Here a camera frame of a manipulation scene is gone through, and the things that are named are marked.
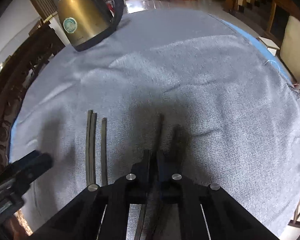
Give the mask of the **dark chopstick pair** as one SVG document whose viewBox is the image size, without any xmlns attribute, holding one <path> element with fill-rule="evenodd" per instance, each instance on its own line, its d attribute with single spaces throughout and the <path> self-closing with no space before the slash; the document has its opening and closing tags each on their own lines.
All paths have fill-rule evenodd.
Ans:
<svg viewBox="0 0 300 240">
<path fill-rule="evenodd" d="M 101 172 L 102 185 L 108 185 L 107 175 L 107 119 L 103 118 L 101 123 Z"/>
<path fill-rule="evenodd" d="M 148 188 L 149 190 L 152 188 L 152 186 L 154 184 L 155 176 L 158 173 L 157 152 L 158 152 L 160 144 L 161 144 L 163 122 L 164 122 L 164 115 L 160 113 L 158 127 L 156 129 L 154 145 L 153 145 L 152 150 L 149 152 L 149 158 L 148 158 L 148 184 L 150 185 L 150 187 Z M 147 201 L 145 202 L 145 204 L 141 205 L 134 240 L 140 239 L 140 237 L 141 237 L 144 220 L 145 220 L 145 216 L 146 216 L 146 210 L 147 210 Z"/>
</svg>

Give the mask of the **grey tablecloth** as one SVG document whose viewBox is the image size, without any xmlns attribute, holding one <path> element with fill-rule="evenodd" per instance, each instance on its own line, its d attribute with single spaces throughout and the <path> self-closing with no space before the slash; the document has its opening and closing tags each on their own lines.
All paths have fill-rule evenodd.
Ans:
<svg viewBox="0 0 300 240">
<path fill-rule="evenodd" d="M 300 91 L 249 34 L 202 11 L 161 9 L 123 16 L 89 50 L 61 50 L 26 92 L 10 160 L 50 153 L 53 168 L 25 194 L 37 230 L 86 186 L 87 112 L 107 119 L 108 181 L 130 171 L 173 128 L 187 135 L 183 173 L 221 185 L 273 234 L 300 199 Z"/>
</svg>

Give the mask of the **gold electric kettle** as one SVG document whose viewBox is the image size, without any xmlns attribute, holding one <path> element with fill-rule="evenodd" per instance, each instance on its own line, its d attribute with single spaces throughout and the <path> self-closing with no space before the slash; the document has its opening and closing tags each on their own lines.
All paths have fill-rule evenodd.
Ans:
<svg viewBox="0 0 300 240">
<path fill-rule="evenodd" d="M 70 44 L 87 50 L 116 31 L 125 8 L 124 0 L 113 0 L 111 12 L 105 0 L 59 0 L 57 12 Z"/>
</svg>

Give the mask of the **small white step stool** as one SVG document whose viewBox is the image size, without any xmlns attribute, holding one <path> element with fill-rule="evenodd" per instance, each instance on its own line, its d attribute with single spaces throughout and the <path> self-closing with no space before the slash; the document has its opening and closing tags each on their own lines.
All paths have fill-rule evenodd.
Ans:
<svg viewBox="0 0 300 240">
<path fill-rule="evenodd" d="M 264 44 L 267 50 L 273 55 L 276 56 L 277 52 L 280 50 L 280 47 L 271 39 L 259 36 L 257 38 L 262 44 Z"/>
</svg>

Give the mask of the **cream leather sofa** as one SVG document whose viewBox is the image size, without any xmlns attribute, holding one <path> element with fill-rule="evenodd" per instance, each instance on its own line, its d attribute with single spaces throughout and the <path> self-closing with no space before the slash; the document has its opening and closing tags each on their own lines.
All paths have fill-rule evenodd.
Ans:
<svg viewBox="0 0 300 240">
<path fill-rule="evenodd" d="M 300 21 L 289 16 L 280 48 L 280 58 L 296 81 L 300 80 Z"/>
</svg>

